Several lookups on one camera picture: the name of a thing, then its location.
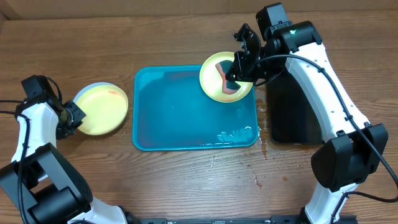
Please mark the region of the pink green sponge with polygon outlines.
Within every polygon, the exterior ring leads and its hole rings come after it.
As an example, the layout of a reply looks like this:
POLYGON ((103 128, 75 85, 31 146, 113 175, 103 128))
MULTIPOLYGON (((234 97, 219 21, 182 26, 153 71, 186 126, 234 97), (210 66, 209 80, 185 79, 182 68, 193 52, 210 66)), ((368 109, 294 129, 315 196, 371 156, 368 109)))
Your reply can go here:
POLYGON ((233 62, 230 60, 223 60, 215 65, 221 79, 222 79, 222 92, 227 95, 232 95, 240 89, 240 85, 235 81, 230 81, 227 77, 230 75, 230 70, 233 67, 233 62))

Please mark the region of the yellow-green plate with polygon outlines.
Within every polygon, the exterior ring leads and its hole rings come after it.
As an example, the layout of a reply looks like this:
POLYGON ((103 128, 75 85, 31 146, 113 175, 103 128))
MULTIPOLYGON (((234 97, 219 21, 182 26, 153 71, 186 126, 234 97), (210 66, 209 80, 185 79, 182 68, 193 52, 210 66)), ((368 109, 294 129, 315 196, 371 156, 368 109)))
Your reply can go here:
POLYGON ((232 63, 234 53, 219 52, 213 54, 205 60, 200 69, 200 85, 203 91, 213 100, 222 103, 232 103, 243 99, 252 89, 252 83, 236 82, 240 85, 237 90, 226 87, 226 72, 228 68, 222 68, 221 62, 227 61, 232 63))
POLYGON ((114 131, 127 116, 127 94, 116 85, 94 87, 74 102, 86 117, 78 129, 88 135, 98 136, 114 131))

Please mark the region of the light blue plate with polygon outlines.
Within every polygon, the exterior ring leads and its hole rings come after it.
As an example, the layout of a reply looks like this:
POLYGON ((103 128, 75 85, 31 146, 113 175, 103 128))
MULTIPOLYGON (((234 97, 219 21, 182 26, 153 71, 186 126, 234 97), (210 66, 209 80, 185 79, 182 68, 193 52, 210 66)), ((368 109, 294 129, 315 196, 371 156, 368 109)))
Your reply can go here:
POLYGON ((84 94, 85 92, 87 92, 88 90, 97 87, 97 86, 102 86, 102 85, 113 85, 112 83, 108 83, 108 82, 96 82, 96 83, 92 83, 90 85, 87 85, 86 87, 82 88, 77 95, 74 97, 73 101, 77 102, 78 99, 82 96, 82 94, 84 94))

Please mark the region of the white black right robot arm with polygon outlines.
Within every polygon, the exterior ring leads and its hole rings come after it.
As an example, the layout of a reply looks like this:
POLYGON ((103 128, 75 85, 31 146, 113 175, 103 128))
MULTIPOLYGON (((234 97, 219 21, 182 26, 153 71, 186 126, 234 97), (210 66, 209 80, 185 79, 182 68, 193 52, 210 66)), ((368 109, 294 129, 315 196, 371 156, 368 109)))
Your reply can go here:
POLYGON ((372 125, 348 96, 336 76, 322 38, 310 21, 294 24, 281 3, 256 14, 259 32, 242 25, 234 38, 242 44, 225 73, 226 87, 241 82, 256 86, 287 72, 299 84, 312 107, 322 133, 323 146, 311 158, 317 185, 295 223, 356 223, 340 211, 358 193, 370 174, 385 165, 382 153, 388 133, 372 125))

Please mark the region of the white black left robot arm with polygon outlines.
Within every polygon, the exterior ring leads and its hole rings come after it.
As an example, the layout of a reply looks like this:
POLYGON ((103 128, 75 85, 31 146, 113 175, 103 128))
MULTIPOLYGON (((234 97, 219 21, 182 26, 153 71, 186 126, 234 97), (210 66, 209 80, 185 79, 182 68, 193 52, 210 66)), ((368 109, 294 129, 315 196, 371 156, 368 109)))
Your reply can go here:
POLYGON ((17 149, 1 168, 1 188, 24 223, 139 223, 133 214, 95 198, 83 176, 57 150, 86 114, 62 101, 56 83, 42 75, 21 82, 27 95, 12 115, 19 123, 17 149))

